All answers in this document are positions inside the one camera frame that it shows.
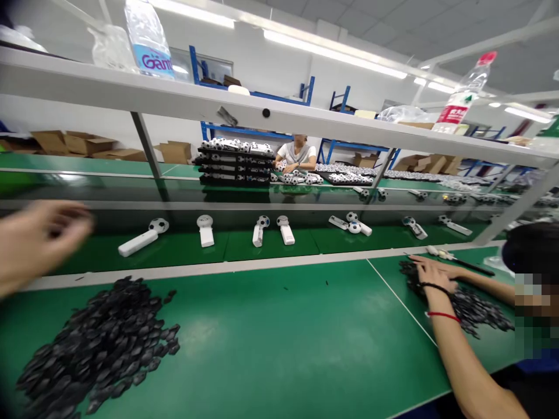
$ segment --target bottle cap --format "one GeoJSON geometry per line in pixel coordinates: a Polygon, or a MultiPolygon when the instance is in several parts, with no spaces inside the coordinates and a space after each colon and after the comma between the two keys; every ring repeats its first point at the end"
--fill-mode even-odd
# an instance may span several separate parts
{"type": "Polygon", "coordinates": [[[487,65],[491,64],[497,58],[497,51],[486,52],[483,54],[479,60],[477,60],[477,65],[487,65]]]}

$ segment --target bottle label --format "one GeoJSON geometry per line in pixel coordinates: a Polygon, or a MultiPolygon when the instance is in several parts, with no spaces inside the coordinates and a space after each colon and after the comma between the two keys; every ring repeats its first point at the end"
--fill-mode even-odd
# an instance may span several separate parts
{"type": "Polygon", "coordinates": [[[170,55],[140,44],[134,44],[133,48],[136,64],[140,70],[145,70],[149,73],[166,74],[173,79],[175,78],[170,55]]]}
{"type": "Polygon", "coordinates": [[[461,123],[475,98],[474,93],[453,93],[448,100],[447,106],[445,106],[438,117],[437,123],[461,123]]]}

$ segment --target fluorescent light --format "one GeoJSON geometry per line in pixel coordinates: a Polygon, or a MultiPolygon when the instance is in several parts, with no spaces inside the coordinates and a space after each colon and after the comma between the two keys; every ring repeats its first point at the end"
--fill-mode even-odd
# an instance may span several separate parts
{"type": "Polygon", "coordinates": [[[443,84],[435,83],[434,81],[429,83],[427,85],[427,87],[438,90],[438,91],[441,91],[443,93],[449,93],[449,94],[454,93],[454,88],[453,87],[448,87],[448,86],[445,86],[443,84]]]}
{"type": "Polygon", "coordinates": [[[516,115],[516,116],[521,116],[521,117],[526,118],[526,119],[531,119],[531,120],[534,120],[534,121],[540,122],[540,123],[551,122],[551,119],[542,118],[541,116],[534,115],[533,113],[530,113],[530,112],[521,111],[520,109],[516,109],[516,108],[506,108],[505,112],[511,113],[513,115],[516,115]]]}
{"type": "Polygon", "coordinates": [[[233,19],[216,15],[215,13],[206,12],[205,10],[196,9],[183,3],[177,3],[171,0],[150,0],[150,3],[153,7],[158,9],[167,10],[168,12],[177,13],[179,15],[203,20],[204,22],[235,29],[235,21],[233,19]]]}
{"type": "Polygon", "coordinates": [[[347,64],[355,65],[357,67],[362,67],[368,70],[386,74],[388,76],[396,77],[397,79],[405,79],[408,76],[407,73],[398,70],[393,70],[391,68],[381,66],[379,64],[364,60],[362,58],[357,58],[351,55],[343,54],[342,52],[338,52],[333,49],[321,47],[320,45],[311,44],[310,42],[302,41],[297,38],[283,35],[279,32],[274,32],[274,31],[264,29],[264,38],[270,41],[277,42],[279,44],[287,45],[288,47],[302,49],[303,51],[311,52],[313,54],[325,56],[327,58],[331,58],[337,61],[345,62],[347,64]]]}
{"type": "Polygon", "coordinates": [[[188,71],[186,71],[183,67],[174,64],[173,64],[173,70],[176,71],[177,73],[188,74],[188,71]]]}
{"type": "MultiPolygon", "coordinates": [[[[415,80],[413,81],[415,84],[420,84],[421,86],[425,86],[425,83],[427,83],[427,80],[422,79],[421,77],[416,77],[415,80]]],[[[453,87],[448,87],[445,86],[443,84],[440,83],[435,83],[434,81],[431,81],[428,85],[428,88],[432,88],[444,93],[454,93],[454,88],[453,87]]]]}

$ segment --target plastic water bottle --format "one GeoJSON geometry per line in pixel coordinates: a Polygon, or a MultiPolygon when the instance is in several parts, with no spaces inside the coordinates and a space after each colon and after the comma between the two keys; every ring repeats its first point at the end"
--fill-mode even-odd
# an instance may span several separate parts
{"type": "Polygon", "coordinates": [[[458,124],[462,122],[472,102],[483,90],[489,77],[489,66],[496,59],[497,51],[483,54],[476,66],[465,76],[454,89],[447,105],[444,107],[432,131],[454,134],[458,124]]]}
{"type": "Polygon", "coordinates": [[[148,0],[126,0],[128,34],[142,74],[175,79],[171,52],[159,17],[148,0]]]}

